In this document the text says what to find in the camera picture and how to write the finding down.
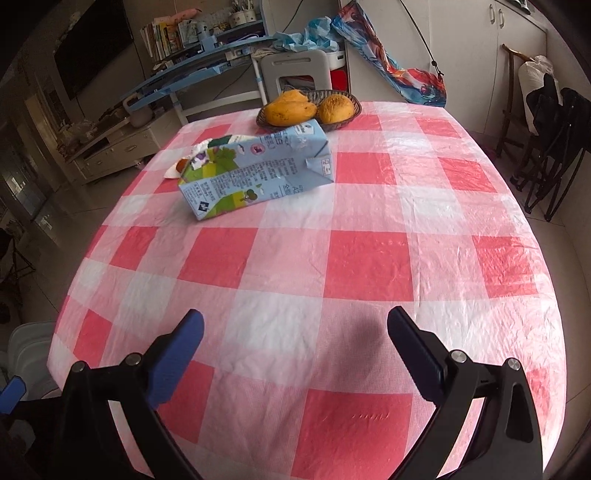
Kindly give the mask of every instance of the white cabinet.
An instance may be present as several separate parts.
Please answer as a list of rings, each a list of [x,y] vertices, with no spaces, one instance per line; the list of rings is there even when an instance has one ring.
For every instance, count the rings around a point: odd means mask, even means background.
[[[444,73],[446,110],[466,130],[482,133],[495,84],[495,7],[478,0],[432,0],[430,9],[431,51]]]
[[[513,50],[518,50],[529,57],[546,55],[546,32],[513,11],[507,5],[495,1],[498,24],[498,49],[496,60],[495,87],[492,92],[491,108],[484,133],[491,137],[499,137],[503,122],[503,110],[507,108],[509,93],[509,55],[501,48],[503,43]],[[514,113],[521,116],[524,111],[523,95],[519,88],[517,71],[522,61],[515,59],[515,93],[513,95]]]
[[[545,55],[545,31],[504,0],[405,3],[445,74],[446,109],[466,130],[498,137],[509,90],[508,57],[501,45]],[[363,0],[361,5],[393,59],[404,68],[430,68],[427,49],[400,1]],[[350,91],[359,100],[403,101],[349,44],[347,55]],[[515,85],[515,104],[523,109],[518,81]]]

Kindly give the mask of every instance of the drawer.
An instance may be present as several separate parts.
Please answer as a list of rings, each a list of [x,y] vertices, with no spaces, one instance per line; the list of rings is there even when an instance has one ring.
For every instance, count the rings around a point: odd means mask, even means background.
[[[109,149],[121,163],[128,163],[132,160],[139,161],[148,155],[158,153],[158,150],[160,148],[150,132],[146,130],[136,133],[133,137],[126,138]]]
[[[92,157],[76,160],[76,162],[85,177],[93,177],[109,168],[111,158],[112,154],[108,150],[104,150]]]

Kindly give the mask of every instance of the tv stand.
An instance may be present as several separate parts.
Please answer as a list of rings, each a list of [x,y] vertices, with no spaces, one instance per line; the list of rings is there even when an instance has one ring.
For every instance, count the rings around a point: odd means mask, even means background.
[[[81,184],[97,180],[119,170],[137,165],[154,155],[179,131],[181,122],[174,110],[156,116],[140,128],[129,118],[97,135],[91,142],[66,159],[80,173]]]

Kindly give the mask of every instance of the blue desk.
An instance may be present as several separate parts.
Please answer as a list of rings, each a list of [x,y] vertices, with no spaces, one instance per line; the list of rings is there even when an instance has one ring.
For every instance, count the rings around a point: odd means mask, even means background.
[[[187,58],[186,60],[177,63],[173,67],[163,70],[148,80],[140,83],[133,90],[130,90],[128,93],[123,95],[122,99],[127,98],[133,93],[137,93],[139,100],[129,108],[130,111],[136,111],[145,105],[149,105],[156,100],[169,96],[173,101],[175,110],[177,111],[178,117],[180,118],[183,125],[188,123],[187,117],[189,115],[194,115],[205,110],[217,108],[219,106],[229,105],[231,103],[261,98],[264,105],[267,103],[267,96],[265,94],[258,63],[252,58],[252,56],[250,56],[250,58],[255,69],[258,91],[232,95],[186,110],[180,106],[176,92],[196,85],[199,82],[216,75],[220,75],[234,68],[228,61],[226,61],[226,52],[247,46],[264,46],[271,40],[272,37],[269,36],[248,38],[246,40],[232,42],[213,50],[194,55],[193,57]]]

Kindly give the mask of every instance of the white bag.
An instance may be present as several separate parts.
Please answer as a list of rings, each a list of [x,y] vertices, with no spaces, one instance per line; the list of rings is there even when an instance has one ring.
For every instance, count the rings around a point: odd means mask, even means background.
[[[519,68],[519,84],[521,85],[521,92],[523,93],[523,103],[525,106],[525,119],[530,132],[534,135],[538,135],[538,131],[534,126],[534,114],[531,112],[530,107],[527,105],[526,98],[530,92],[540,89],[544,86],[544,75],[548,73],[554,77],[554,66],[552,62],[546,57],[538,55],[534,57],[534,61],[526,61]],[[556,83],[556,91],[558,92],[558,103],[562,105],[562,95],[560,94],[560,87],[558,80],[554,77]]]

